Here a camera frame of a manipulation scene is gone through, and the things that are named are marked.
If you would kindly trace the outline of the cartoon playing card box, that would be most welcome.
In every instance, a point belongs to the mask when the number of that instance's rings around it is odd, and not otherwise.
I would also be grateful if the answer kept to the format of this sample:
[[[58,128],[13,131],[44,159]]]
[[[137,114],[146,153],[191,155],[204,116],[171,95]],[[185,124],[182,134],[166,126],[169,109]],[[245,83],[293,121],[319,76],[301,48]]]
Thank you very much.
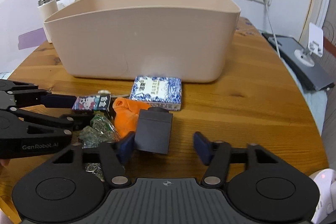
[[[101,111],[109,112],[111,103],[110,94],[94,94],[76,98],[73,111]]]

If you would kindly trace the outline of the dark grey small box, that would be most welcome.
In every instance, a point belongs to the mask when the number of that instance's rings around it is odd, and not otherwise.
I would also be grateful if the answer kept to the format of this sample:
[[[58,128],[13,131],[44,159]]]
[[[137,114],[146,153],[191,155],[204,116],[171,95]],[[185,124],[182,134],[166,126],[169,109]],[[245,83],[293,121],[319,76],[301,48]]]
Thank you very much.
[[[167,155],[173,115],[160,107],[140,110],[135,131],[135,146],[139,151]]]

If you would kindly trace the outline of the orange cloth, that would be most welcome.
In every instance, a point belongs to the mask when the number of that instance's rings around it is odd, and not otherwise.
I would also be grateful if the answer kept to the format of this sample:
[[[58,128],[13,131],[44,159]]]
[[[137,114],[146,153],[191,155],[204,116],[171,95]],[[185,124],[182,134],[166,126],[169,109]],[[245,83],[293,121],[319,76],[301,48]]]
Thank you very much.
[[[116,98],[113,103],[113,110],[116,112],[114,127],[121,138],[126,137],[130,132],[136,131],[139,112],[149,108],[150,105],[145,102],[122,97]]]

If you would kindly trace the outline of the blue white tissue pack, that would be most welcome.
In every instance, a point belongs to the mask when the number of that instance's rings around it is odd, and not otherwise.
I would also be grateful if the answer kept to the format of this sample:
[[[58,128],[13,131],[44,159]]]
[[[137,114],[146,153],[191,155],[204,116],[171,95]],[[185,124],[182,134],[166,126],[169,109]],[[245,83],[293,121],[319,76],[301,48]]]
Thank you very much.
[[[129,99],[146,102],[150,106],[161,107],[169,111],[180,111],[182,80],[175,77],[137,76]]]

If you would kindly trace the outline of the cream thermos bottle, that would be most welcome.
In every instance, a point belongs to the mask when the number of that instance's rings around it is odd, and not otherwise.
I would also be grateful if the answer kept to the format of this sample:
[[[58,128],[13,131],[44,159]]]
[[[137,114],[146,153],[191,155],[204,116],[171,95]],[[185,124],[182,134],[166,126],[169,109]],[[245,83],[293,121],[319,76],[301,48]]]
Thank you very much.
[[[38,0],[38,10],[41,15],[41,19],[43,21],[43,29],[45,31],[47,41],[49,43],[52,43],[44,23],[47,18],[49,18],[51,15],[53,15],[58,11],[56,0]]]

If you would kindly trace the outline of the beige plastic storage basket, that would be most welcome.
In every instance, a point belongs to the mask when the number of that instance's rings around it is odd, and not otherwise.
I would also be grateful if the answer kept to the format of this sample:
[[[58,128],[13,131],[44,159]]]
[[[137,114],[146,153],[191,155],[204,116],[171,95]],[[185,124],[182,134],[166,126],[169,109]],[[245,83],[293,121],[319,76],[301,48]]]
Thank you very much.
[[[208,83],[223,71],[240,12],[232,0],[80,0],[45,26],[72,76]]]

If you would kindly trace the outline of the grey laptop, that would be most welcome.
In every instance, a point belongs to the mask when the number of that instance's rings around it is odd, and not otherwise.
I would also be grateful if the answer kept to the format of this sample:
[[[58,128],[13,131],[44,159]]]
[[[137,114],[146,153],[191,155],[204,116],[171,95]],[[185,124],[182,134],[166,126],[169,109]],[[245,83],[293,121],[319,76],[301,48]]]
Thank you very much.
[[[307,90],[326,90],[335,87],[335,82],[316,61],[311,58],[314,53],[323,55],[323,29],[313,23],[309,27],[307,47],[303,47],[290,36],[274,35],[266,32],[262,36],[268,40],[276,53],[291,67],[299,81]]]

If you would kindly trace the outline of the white phone stand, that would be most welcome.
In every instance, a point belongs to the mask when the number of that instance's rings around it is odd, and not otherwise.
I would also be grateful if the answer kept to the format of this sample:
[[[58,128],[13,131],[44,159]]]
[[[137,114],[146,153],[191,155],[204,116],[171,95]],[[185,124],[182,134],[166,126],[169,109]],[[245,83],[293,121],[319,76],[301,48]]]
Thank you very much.
[[[314,67],[314,60],[311,55],[323,56],[323,30],[313,23],[309,23],[309,36],[307,47],[303,50],[295,50],[296,59],[306,67]]]

